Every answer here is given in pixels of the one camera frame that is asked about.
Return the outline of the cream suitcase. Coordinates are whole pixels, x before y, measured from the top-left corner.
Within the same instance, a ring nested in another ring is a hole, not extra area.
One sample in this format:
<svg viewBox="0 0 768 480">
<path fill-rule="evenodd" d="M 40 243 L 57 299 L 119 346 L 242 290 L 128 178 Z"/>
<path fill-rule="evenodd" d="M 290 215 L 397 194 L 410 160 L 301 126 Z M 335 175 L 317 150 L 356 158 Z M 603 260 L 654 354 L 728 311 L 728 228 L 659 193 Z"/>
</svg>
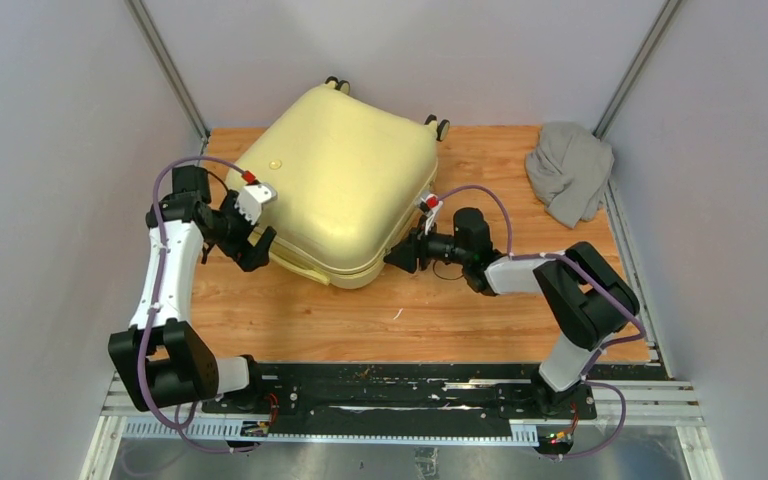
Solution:
<svg viewBox="0 0 768 480">
<path fill-rule="evenodd" d="M 359 289 L 416 221 L 438 172 L 450 122 L 416 122 L 364 103 L 330 76 L 301 95 L 237 159 L 277 193 L 258 238 L 271 261 L 323 285 Z"/>
</svg>

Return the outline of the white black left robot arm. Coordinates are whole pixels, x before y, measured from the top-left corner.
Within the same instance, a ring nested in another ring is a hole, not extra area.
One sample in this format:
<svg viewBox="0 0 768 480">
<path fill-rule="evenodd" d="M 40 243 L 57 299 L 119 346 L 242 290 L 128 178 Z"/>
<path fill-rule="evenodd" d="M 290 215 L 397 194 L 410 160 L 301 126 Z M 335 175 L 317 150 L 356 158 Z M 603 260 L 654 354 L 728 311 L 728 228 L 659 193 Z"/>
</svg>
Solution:
<svg viewBox="0 0 768 480">
<path fill-rule="evenodd" d="M 217 357 L 193 327 L 191 302 L 196 266 L 212 250 L 244 272 L 268 265 L 275 229 L 266 227 L 255 242 L 249 237 L 278 194 L 238 168 L 242 185 L 227 188 L 212 207 L 205 160 L 175 161 L 156 177 L 145 216 L 150 258 L 143 291 L 128 328 L 108 340 L 116 373 L 141 412 L 227 395 L 239 411 L 253 413 L 266 400 L 256 360 Z"/>
</svg>

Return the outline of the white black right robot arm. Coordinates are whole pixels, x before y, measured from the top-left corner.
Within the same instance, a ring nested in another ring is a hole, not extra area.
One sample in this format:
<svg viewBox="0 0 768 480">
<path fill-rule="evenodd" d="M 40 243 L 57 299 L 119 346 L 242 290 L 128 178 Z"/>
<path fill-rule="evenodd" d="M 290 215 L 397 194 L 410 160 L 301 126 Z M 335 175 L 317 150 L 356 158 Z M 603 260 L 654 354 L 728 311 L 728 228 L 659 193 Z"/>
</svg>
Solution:
<svg viewBox="0 0 768 480">
<path fill-rule="evenodd" d="M 495 248 L 483 213 L 472 207 L 455 212 L 450 234 L 437 232 L 430 214 L 422 215 L 384 261 L 408 273 L 434 262 L 456 264 L 468 286 L 485 296 L 542 295 L 560 335 L 532 373 L 527 399 L 549 418 L 569 407 L 611 337 L 640 312 L 636 294 L 591 243 L 561 252 L 504 254 Z"/>
</svg>

